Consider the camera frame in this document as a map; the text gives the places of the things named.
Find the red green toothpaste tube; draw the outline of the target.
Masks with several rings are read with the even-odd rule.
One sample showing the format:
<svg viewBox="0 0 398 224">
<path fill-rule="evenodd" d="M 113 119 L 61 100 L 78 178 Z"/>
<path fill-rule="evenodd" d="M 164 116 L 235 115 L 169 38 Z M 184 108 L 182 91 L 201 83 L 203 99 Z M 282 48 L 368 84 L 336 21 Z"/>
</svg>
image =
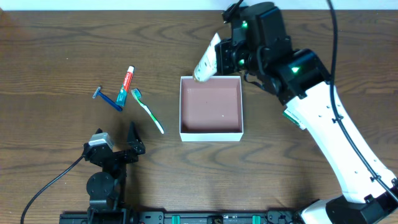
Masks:
<svg viewBox="0 0 398 224">
<path fill-rule="evenodd" d="M 135 70 L 135 66 L 130 65 L 125 74 L 123 84 L 121 85 L 118 97 L 116 98 L 116 104 L 120 107 L 124 107 L 124 105 L 125 105 L 127 94 L 128 94 L 129 87 L 131 84 L 131 80 L 134 76 L 134 70 Z"/>
</svg>

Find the blue disposable razor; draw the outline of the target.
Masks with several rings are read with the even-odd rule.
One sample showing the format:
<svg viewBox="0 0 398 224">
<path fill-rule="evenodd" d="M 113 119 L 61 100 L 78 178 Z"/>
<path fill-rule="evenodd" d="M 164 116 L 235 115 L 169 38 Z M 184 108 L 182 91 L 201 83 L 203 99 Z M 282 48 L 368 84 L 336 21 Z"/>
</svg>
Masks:
<svg viewBox="0 0 398 224">
<path fill-rule="evenodd" d="M 107 102 L 109 105 L 111 105 L 114 109 L 116 109 L 119 112 L 122 112 L 123 109 L 119 105 L 117 105 L 112 99 L 110 99 L 104 93 L 102 93 L 101 89 L 102 89 L 102 86 L 99 86 L 93 93 L 92 98 L 95 99 L 97 96 L 100 96 L 105 102 Z"/>
</svg>

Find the green white toothbrush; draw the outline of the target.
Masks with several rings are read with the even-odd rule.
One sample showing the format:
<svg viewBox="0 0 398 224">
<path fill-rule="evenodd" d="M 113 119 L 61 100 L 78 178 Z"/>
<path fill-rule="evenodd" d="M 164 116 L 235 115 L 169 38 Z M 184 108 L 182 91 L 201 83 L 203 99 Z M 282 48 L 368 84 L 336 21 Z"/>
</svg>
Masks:
<svg viewBox="0 0 398 224">
<path fill-rule="evenodd" d="M 154 116 L 154 114 L 152 113 L 152 111 L 149 109 L 149 107 L 147 105 L 145 105 L 142 101 L 142 95 L 141 92 L 138 88 L 135 88 L 133 90 L 131 90 L 131 94 L 134 97 L 134 99 L 138 102 L 138 104 L 146 111 L 146 113 L 150 116 L 150 118 L 152 119 L 152 121 L 154 122 L 154 124 L 157 126 L 158 130 L 160 131 L 161 134 L 164 134 L 164 129 L 162 127 L 162 125 L 160 124 L 160 122 L 158 121 L 158 119 Z"/>
</svg>

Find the white lotion tube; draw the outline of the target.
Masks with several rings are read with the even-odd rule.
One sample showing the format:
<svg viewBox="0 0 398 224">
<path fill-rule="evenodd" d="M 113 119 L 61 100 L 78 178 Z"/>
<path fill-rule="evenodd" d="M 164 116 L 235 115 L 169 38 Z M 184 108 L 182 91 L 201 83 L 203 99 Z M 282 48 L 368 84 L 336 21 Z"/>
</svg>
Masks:
<svg viewBox="0 0 398 224">
<path fill-rule="evenodd" d="M 196 82 L 206 82 L 217 72 L 215 45 L 220 42 L 220 36 L 216 33 L 193 71 L 193 79 Z"/>
</svg>

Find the green white soap box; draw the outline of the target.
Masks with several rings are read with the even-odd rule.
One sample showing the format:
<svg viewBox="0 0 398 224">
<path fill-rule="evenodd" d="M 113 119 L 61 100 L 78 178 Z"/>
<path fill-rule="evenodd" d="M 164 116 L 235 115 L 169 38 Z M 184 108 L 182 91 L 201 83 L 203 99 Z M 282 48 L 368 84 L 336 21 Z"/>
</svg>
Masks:
<svg viewBox="0 0 398 224">
<path fill-rule="evenodd" d="M 307 127 L 305 123 L 289 108 L 286 108 L 284 110 L 283 115 L 291 122 L 293 122 L 295 125 L 297 125 L 301 130 L 306 130 Z"/>
</svg>

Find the white cardboard box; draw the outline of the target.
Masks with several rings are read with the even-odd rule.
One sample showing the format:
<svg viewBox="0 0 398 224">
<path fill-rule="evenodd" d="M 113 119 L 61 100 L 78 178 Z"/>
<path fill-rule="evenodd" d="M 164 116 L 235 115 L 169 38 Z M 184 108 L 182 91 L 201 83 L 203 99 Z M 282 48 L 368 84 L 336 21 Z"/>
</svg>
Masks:
<svg viewBox="0 0 398 224">
<path fill-rule="evenodd" d="M 215 76 L 205 83 L 180 79 L 179 134 L 183 142 L 239 142 L 244 134 L 239 76 Z"/>
</svg>

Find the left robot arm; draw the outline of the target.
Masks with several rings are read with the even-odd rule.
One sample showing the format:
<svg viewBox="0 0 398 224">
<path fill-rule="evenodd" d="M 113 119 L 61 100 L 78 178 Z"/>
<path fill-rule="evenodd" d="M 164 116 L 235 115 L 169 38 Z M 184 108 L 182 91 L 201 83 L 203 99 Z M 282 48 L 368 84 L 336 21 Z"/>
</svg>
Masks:
<svg viewBox="0 0 398 224">
<path fill-rule="evenodd" d="M 125 204 L 126 166 L 139 160 L 146 153 L 134 122 L 130 123 L 127 134 L 128 149 L 114 151 L 110 135 L 101 129 L 83 145 L 82 156 L 100 168 L 86 183 L 90 196 L 88 223 L 137 223 L 138 214 Z"/>
</svg>

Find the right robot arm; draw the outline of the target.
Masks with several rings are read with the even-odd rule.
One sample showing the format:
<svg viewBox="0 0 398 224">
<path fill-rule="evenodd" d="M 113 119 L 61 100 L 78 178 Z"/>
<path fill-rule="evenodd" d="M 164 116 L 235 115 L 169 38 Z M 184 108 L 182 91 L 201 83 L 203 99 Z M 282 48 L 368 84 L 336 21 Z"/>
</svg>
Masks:
<svg viewBox="0 0 398 224">
<path fill-rule="evenodd" d="M 282 13 L 272 2 L 223 11 L 231 37 L 215 47 L 218 73 L 244 72 L 278 97 L 301 122 L 331 165 L 342 194 L 297 212 L 302 223 L 377 223 L 397 209 L 397 177 L 373 153 L 344 109 L 335 69 L 310 49 L 293 49 Z"/>
</svg>

